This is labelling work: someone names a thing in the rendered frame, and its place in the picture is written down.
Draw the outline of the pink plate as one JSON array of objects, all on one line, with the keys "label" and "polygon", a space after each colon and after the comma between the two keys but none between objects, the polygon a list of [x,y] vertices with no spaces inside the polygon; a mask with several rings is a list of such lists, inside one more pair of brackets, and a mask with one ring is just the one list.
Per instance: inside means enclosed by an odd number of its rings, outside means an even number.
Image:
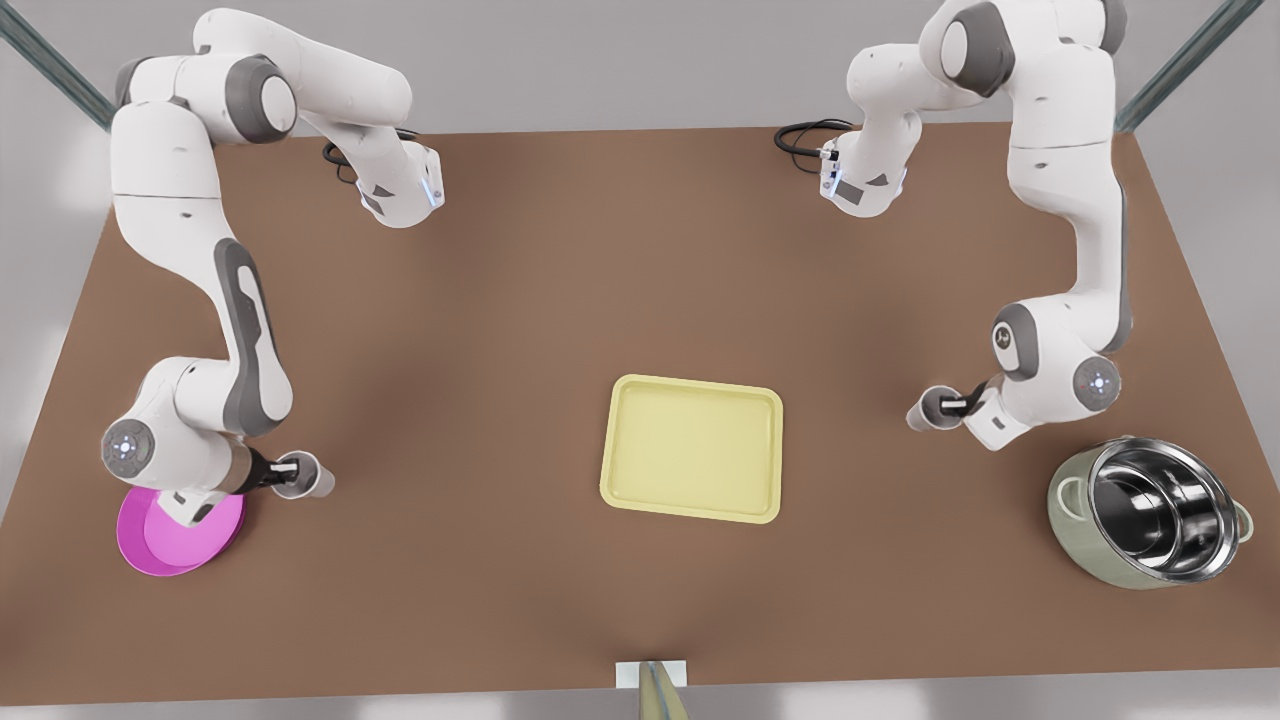
[{"label": "pink plate", "polygon": [[221,501],[197,527],[183,527],[159,505],[159,492],[133,488],[116,516],[116,546],[134,570],[151,577],[177,577],[201,568],[239,533],[246,506],[242,496]]}]

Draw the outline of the green steel pot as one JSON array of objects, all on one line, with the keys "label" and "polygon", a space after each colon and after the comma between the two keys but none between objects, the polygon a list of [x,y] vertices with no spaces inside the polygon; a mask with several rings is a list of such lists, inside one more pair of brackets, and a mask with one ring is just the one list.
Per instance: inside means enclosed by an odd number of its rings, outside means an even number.
[{"label": "green steel pot", "polygon": [[1079,569],[1129,591],[1216,578],[1256,529],[1245,506],[1194,454],[1134,436],[1064,461],[1047,489],[1047,515]]}]

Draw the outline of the white IKEA cup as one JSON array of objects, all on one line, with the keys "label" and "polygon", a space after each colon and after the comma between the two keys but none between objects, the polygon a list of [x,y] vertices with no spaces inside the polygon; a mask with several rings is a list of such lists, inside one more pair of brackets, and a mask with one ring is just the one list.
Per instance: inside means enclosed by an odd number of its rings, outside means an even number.
[{"label": "white IKEA cup", "polygon": [[273,492],[285,500],[323,498],[335,487],[335,478],[316,456],[306,451],[292,451],[271,464],[275,483]]},{"label": "white IKEA cup", "polygon": [[932,386],[908,411],[908,425],[916,432],[951,430],[963,424],[963,415],[943,411],[945,400],[957,400],[961,395],[950,386]]}]

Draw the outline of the yellow rectangular tray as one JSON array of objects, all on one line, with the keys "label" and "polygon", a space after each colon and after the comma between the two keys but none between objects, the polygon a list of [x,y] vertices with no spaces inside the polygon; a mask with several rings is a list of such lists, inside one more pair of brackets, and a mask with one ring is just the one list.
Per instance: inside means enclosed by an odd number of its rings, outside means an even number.
[{"label": "yellow rectangular tray", "polygon": [[614,509],[763,525],[781,510],[785,406],[763,387],[622,375],[599,492]]}]

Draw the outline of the white post foot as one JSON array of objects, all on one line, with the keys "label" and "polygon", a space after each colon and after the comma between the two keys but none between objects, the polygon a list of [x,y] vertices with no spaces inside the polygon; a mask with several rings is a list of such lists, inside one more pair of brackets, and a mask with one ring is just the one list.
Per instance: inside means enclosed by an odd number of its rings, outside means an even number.
[{"label": "white post foot", "polygon": [[617,662],[614,665],[614,687],[618,689],[637,689],[640,687],[641,670],[648,664],[662,666],[675,687],[685,688],[689,685],[687,662],[685,660],[658,660],[652,662]]}]

